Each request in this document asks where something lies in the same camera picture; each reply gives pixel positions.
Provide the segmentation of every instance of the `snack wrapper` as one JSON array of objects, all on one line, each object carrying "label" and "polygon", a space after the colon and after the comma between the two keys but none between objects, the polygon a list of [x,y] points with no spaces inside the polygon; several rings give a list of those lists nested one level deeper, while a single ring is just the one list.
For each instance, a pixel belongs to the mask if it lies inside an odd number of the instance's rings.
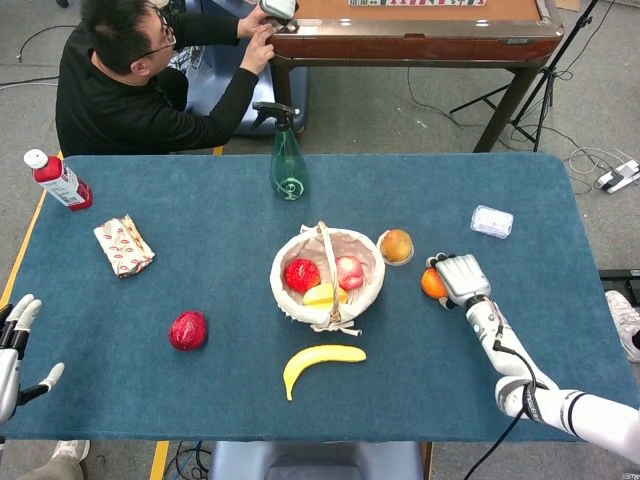
[{"label": "snack wrapper", "polygon": [[141,272],[155,256],[129,215],[113,218],[95,228],[93,233],[120,278]]}]

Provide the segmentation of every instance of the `woven basket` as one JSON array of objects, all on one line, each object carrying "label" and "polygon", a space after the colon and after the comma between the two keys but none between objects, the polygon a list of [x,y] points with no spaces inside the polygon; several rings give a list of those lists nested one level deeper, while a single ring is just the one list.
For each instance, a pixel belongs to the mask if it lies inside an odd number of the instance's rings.
[{"label": "woven basket", "polygon": [[[336,256],[352,255],[362,264],[364,283],[349,293],[347,303],[338,301],[338,273]],[[291,290],[283,282],[285,267],[294,258],[313,260],[320,269],[324,283],[333,283],[333,306],[329,310],[309,308],[302,305],[302,295]],[[353,230],[328,228],[324,222],[316,227],[304,225],[300,234],[289,240],[276,254],[271,267],[269,281],[273,296],[286,316],[310,324],[316,332],[342,331],[360,335],[360,330],[350,327],[354,319],[364,312],[378,296],[384,281],[385,264],[382,255],[365,235]]]}]

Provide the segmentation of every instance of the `tripod stand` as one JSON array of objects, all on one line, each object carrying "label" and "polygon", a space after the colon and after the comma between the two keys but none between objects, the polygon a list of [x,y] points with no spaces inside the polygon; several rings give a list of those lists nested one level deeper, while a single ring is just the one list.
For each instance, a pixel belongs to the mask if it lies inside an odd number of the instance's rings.
[{"label": "tripod stand", "polygon": [[[513,125],[513,127],[518,132],[524,135],[524,137],[527,140],[529,140],[530,142],[533,142],[534,152],[538,151],[538,146],[540,144],[540,135],[542,133],[542,125],[544,123],[545,117],[547,116],[547,111],[549,107],[553,106],[553,86],[556,79],[556,66],[562,59],[562,56],[571,45],[571,42],[573,42],[573,39],[576,37],[578,32],[591,23],[591,20],[592,20],[591,11],[594,9],[597,3],[598,3],[598,0],[591,0],[591,2],[589,3],[589,6],[586,8],[584,13],[580,15],[580,18],[578,19],[575,26],[567,36],[567,39],[565,40],[565,42],[560,46],[558,53],[556,53],[555,57],[553,57],[553,60],[551,61],[551,63],[549,63],[547,67],[543,67],[540,70],[540,72],[542,73],[542,78],[540,78],[537,85],[535,86],[535,88],[533,89],[533,91],[531,92],[527,100],[524,102],[524,105],[522,105],[522,108],[518,112],[518,115],[516,115],[516,118],[514,120],[509,121],[509,123]],[[538,92],[543,86],[545,87],[545,89],[544,89],[544,96],[542,98],[542,107],[540,108],[540,117],[538,119],[538,127],[536,128],[535,134],[531,135],[529,132],[525,131],[522,127],[520,127],[519,124],[520,124],[520,120],[522,120],[522,117],[526,114],[527,109],[533,102],[533,99],[536,97],[536,95],[538,94]],[[481,97],[478,97],[474,100],[471,100],[470,102],[465,103],[464,105],[460,105],[459,107],[454,108],[449,113],[454,114],[478,102],[485,102],[487,105],[489,105],[492,109],[495,110],[497,107],[491,100],[489,100],[489,97],[497,93],[500,93],[506,90],[507,88],[509,88],[509,85],[504,85],[500,88],[492,90],[491,92],[486,93]]]}]

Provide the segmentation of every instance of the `basket handle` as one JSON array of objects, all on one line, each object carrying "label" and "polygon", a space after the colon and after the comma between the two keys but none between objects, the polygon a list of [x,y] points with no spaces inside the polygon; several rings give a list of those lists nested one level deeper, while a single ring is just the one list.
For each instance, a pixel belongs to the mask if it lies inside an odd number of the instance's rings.
[{"label": "basket handle", "polygon": [[333,253],[333,246],[331,245],[331,237],[329,236],[329,229],[327,224],[323,221],[318,222],[316,227],[318,233],[322,234],[322,240],[324,241],[324,251],[327,254],[327,260],[329,261],[329,272],[331,273],[331,280],[333,281],[333,306],[329,313],[329,321],[331,323],[340,323],[340,294],[338,290],[338,269],[336,268],[336,257]]}]

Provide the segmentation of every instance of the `blue chair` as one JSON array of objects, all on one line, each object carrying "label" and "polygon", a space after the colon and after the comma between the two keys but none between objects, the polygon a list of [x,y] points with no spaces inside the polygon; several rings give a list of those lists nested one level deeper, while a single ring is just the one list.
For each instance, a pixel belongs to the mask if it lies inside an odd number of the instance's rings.
[{"label": "blue chair", "polygon": [[[241,0],[186,0],[187,12],[208,13],[211,15],[231,15],[238,18],[247,16],[254,8]],[[191,56],[189,94],[187,111],[198,115],[207,115],[224,93],[231,77],[242,62],[248,39],[240,41],[237,47],[228,45],[210,45],[197,47]],[[290,105],[300,110],[294,119],[294,131],[304,129],[307,121],[307,101],[309,97],[309,68],[295,68],[291,71]],[[266,68],[259,77],[253,102],[273,102],[273,82],[271,70]],[[257,112],[251,107],[245,113],[236,130],[239,135],[273,135],[275,121],[269,119],[260,127],[252,130],[251,125],[257,118]]]}]

